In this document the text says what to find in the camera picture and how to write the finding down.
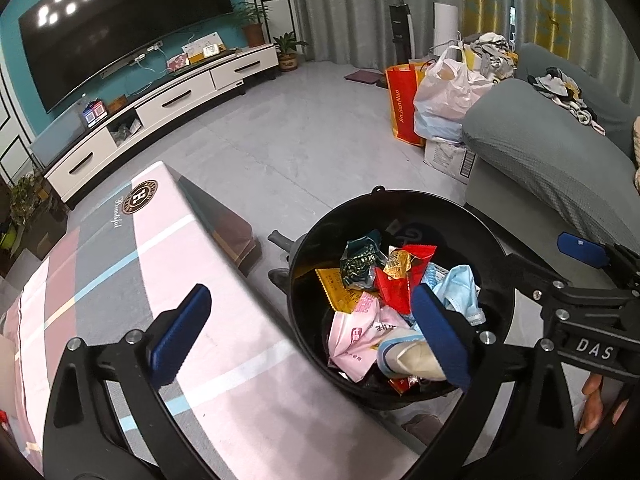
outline red shopping bag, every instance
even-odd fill
[[[424,139],[414,132],[414,97],[424,78],[420,67],[421,65],[404,64],[386,69],[394,137],[414,146],[424,146]]]

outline tv screen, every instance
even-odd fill
[[[40,0],[19,23],[33,81],[50,111],[123,57],[231,10],[230,0]]]

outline sofa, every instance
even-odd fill
[[[518,51],[515,78],[497,84],[467,112],[463,139],[479,160],[466,203],[577,286],[607,288],[603,272],[559,253],[563,231],[640,252],[640,194],[633,124],[640,115],[569,61],[532,43]],[[580,124],[540,95],[527,76],[555,66],[582,89],[607,132]]]

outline tile floor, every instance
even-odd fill
[[[385,89],[345,81],[353,67],[306,63],[265,81],[159,139],[94,189],[71,213],[72,229],[111,190],[162,160],[253,227],[262,257],[248,275],[276,308],[284,295],[267,278],[286,267],[267,241],[295,239],[332,208],[375,186],[418,189],[464,202],[465,186],[395,140]]]

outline curtain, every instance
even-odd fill
[[[515,0],[516,50],[537,43],[640,111],[640,62],[605,0]]]
[[[433,46],[433,3],[458,6],[461,32],[492,30],[508,35],[511,0],[405,0],[414,22],[415,57]],[[393,65],[390,4],[398,0],[296,0],[307,59],[330,60],[360,68]]]

